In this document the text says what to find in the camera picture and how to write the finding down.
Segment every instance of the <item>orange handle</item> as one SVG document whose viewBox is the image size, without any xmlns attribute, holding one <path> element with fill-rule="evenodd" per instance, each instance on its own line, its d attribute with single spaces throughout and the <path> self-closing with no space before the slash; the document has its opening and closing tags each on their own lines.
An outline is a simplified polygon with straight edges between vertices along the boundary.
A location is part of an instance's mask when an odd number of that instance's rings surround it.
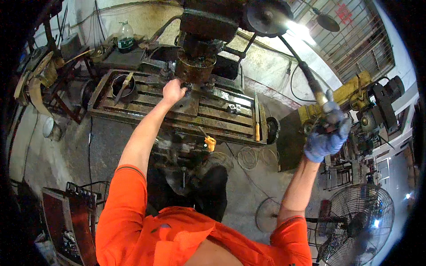
<svg viewBox="0 0 426 266">
<path fill-rule="evenodd" d="M 260 141 L 260 127 L 259 127 L 259 123 L 256 123 L 256 141 Z"/>
</svg>

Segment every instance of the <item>fluorescent light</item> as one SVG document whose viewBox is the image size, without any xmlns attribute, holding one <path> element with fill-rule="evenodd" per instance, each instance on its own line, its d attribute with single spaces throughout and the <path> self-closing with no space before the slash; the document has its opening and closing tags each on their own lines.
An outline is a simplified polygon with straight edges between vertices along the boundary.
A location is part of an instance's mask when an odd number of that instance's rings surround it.
<svg viewBox="0 0 426 266">
<path fill-rule="evenodd" d="M 306 41 L 307 43 L 309 43 L 310 45 L 315 45 L 315 41 L 312 39 L 312 37 L 309 34 L 309 29 L 306 26 L 297 24 L 294 21 L 288 21 L 285 24 L 288 28 L 287 33 L 295 36 L 301 40 Z"/>
</svg>

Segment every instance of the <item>gloved hand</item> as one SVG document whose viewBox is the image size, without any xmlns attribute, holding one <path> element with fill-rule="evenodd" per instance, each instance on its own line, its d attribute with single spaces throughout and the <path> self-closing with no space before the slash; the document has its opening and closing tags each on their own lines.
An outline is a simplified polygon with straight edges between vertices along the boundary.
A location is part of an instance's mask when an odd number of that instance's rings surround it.
<svg viewBox="0 0 426 266">
<path fill-rule="evenodd" d="M 319 133 L 319 126 L 313 128 L 305 144 L 305 156 L 314 163 L 320 163 L 324 157 L 329 154 L 336 154 L 342 148 L 342 145 L 348 139 L 351 130 L 351 120 L 345 118 L 340 107 L 333 101 L 333 91 L 327 91 L 329 100 L 324 106 L 327 122 L 336 127 L 336 130 L 329 133 Z"/>
</svg>

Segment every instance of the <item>worker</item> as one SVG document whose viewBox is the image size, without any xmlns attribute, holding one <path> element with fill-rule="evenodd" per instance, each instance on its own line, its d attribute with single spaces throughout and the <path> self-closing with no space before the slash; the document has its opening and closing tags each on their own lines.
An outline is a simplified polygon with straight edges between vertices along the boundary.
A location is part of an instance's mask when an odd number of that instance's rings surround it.
<svg viewBox="0 0 426 266">
<path fill-rule="evenodd" d="M 164 116 L 185 91 L 178 79 L 167 83 L 163 99 L 139 123 L 123 150 L 96 232 L 100 266 L 312 265 L 305 209 L 320 163 L 337 153 L 348 137 L 350 122 L 338 105 L 329 101 L 324 108 L 329 122 L 337 122 L 337 130 L 314 131 L 308 137 L 282 199 L 271 244 L 265 245 L 193 208 L 171 206 L 155 217 L 145 216 L 151 148 Z"/>
</svg>

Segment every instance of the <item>metal grate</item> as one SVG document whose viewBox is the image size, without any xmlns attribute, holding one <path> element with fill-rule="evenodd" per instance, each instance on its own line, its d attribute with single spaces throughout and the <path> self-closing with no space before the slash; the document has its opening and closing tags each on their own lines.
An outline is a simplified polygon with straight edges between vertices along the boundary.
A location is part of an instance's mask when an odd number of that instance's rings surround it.
<svg viewBox="0 0 426 266">
<path fill-rule="evenodd" d="M 343 83 L 364 70 L 374 80 L 395 66 L 389 37 L 372 1 L 306 2 L 332 16 L 340 26 L 340 32 L 330 32 L 318 25 L 317 16 L 308 5 L 299 0 L 291 3 L 295 20 L 306 24 L 321 49 L 320 56 Z"/>
</svg>

